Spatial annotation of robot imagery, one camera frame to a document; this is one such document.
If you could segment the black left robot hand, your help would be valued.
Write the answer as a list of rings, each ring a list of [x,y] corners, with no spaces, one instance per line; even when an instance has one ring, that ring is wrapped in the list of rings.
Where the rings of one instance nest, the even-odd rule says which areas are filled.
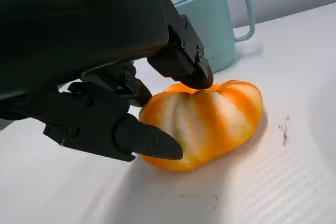
[[[171,0],[1,0],[1,118],[37,119],[61,146],[130,162],[183,158],[177,140],[140,122],[145,58],[193,89],[213,84],[204,46]]]

